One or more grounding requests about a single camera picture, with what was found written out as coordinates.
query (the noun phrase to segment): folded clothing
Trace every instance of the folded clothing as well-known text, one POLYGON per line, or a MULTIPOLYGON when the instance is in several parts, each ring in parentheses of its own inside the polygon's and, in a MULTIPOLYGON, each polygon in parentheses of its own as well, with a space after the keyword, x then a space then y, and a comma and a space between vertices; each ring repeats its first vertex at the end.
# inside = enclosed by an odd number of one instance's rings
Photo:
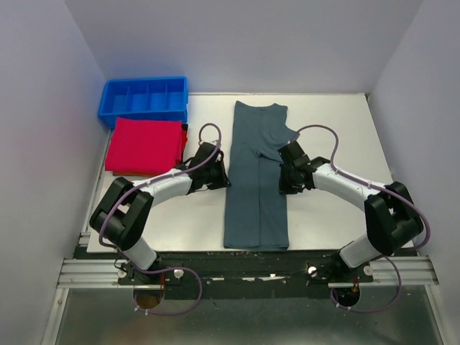
POLYGON ((181 161, 186 141, 180 122, 119 118, 105 169, 118 175, 161 175, 181 161))

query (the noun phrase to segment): white table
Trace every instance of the white table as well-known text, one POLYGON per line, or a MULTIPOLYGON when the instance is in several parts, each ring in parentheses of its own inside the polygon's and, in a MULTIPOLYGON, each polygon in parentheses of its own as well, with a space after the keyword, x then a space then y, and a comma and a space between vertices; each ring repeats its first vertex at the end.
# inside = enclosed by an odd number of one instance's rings
MULTIPOLYGON (((291 129, 325 124, 338 132, 339 167, 373 181, 392 180, 364 95, 198 94, 190 95, 189 99, 190 126, 184 158, 198 149, 200 127, 213 122, 222 130, 222 150, 228 169, 235 102, 251 106, 278 103, 288 107, 286 124, 291 129)), ((206 129, 203 139, 216 139, 214 129, 206 129)), ((322 129, 308 129, 298 141, 311 158, 319 155, 329 158, 334 145, 332 135, 322 129)), ((103 172, 97 201, 113 179, 110 172, 103 172)), ((221 189, 194 193, 154 207, 144 229, 147 243, 158 251, 225 250, 225 192, 221 189)), ((320 190, 289 195, 287 221, 290 249, 338 249, 366 231, 360 210, 320 190)), ((91 231, 88 252, 111 252, 99 245, 97 232, 91 231)))

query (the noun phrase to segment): robotic arm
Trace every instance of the robotic arm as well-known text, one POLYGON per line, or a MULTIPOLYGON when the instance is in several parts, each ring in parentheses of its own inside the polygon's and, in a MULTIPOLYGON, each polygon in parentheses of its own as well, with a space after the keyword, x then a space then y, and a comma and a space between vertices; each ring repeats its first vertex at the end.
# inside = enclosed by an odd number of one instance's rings
POLYGON ((216 150, 209 142, 200 145, 188 167, 178 165, 170 172, 155 178, 130 182, 126 178, 117 178, 110 185, 101 202, 90 218, 90 226, 101 233, 104 221, 119 199, 135 186, 146 185, 130 193, 121 204, 128 206, 123 212, 117 209, 103 230, 103 237, 115 244, 121 253, 143 270, 148 269, 157 259, 157 253, 150 248, 142 237, 145 223, 153 206, 176 196, 186 196, 203 186, 209 190, 225 188, 231 185, 225 173, 224 153, 216 150), (216 152, 203 165, 203 162, 216 152))
MULTIPOLYGON (((366 217, 367 232, 339 252, 334 262, 333 275, 374 259, 381 254, 391 255, 414 239, 423 230, 420 216, 405 203, 387 193, 358 184, 339 175, 326 158, 312 160, 294 141, 278 150, 282 158, 279 191, 281 194, 302 193, 304 189, 320 189, 332 193, 357 208, 366 217)), ((381 188, 391 190, 412 202, 407 188, 399 182, 381 183, 381 188)))

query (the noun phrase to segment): blue tray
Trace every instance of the blue tray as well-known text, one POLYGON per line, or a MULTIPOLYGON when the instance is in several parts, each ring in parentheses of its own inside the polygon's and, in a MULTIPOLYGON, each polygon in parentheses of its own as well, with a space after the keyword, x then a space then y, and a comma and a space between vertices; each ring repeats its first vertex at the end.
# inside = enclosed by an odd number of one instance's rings
POLYGON ((99 118, 110 128, 116 119, 187 122, 186 77, 118 79, 107 82, 99 118))

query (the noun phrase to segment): gray pants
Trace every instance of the gray pants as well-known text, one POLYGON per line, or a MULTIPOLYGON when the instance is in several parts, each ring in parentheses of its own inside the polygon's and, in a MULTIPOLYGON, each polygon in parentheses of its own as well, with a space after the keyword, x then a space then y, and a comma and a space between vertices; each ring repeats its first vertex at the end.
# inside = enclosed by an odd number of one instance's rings
POLYGON ((289 247, 286 196, 278 193, 278 149, 296 133, 285 125, 288 108, 237 101, 226 190, 224 247, 280 250, 289 247))

